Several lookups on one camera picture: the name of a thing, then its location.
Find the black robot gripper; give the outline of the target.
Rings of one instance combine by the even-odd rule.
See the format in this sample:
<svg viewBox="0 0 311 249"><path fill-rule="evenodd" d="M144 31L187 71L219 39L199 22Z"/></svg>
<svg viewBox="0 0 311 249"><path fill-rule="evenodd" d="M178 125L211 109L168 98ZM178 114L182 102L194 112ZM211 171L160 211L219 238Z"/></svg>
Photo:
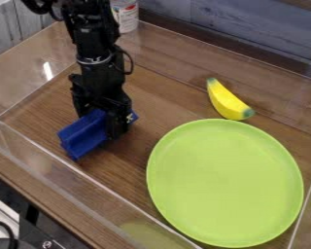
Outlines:
<svg viewBox="0 0 311 249"><path fill-rule="evenodd" d="M82 73L71 74L72 103L79 117L92 109L107 112L106 129L110 140L118 139L128 130L132 110L131 98L123 90L126 82L124 57L111 54L104 57L76 57Z"/></svg>

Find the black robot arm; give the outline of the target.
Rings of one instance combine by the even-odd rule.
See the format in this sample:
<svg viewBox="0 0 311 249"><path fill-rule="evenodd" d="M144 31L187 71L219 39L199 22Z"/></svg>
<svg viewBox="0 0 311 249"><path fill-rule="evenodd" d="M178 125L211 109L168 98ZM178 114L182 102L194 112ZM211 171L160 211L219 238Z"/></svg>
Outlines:
<svg viewBox="0 0 311 249"><path fill-rule="evenodd" d="M132 100L124 92L124 57L116 44L119 25L112 16L111 0L21 0L37 15L49 14L65 23L76 47L80 74L71 74L72 103L79 117L95 109L106 112L106 133L116 139L130 127Z"/></svg>

